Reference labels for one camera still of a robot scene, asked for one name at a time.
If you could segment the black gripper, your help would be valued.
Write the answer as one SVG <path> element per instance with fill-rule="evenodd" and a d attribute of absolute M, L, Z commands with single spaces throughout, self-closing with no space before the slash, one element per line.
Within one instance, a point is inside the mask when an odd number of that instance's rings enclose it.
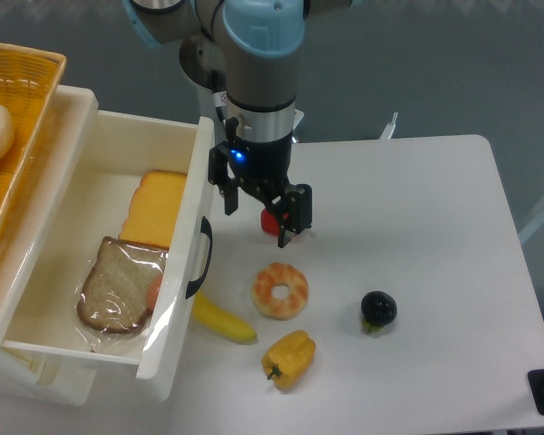
<path fill-rule="evenodd" d="M 277 245 L 312 227 L 312 188 L 288 178 L 292 139 L 254 142 L 236 135 L 209 151 L 208 181 L 218 188 L 224 212 L 238 210 L 238 192 L 259 201 L 277 220 Z"/>

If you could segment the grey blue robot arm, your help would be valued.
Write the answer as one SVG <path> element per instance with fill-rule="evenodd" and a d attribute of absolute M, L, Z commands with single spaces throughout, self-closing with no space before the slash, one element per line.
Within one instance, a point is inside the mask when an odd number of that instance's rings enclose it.
<path fill-rule="evenodd" d="M 312 225 L 312 189 L 288 179 L 294 143 L 298 62 L 306 19 L 351 1 L 126 1 L 150 46 L 179 41 L 180 65 L 198 86 L 224 92 L 216 109 L 225 139 L 209 153 L 209 183 L 226 215 L 244 191 L 278 225 L 284 247 Z"/>

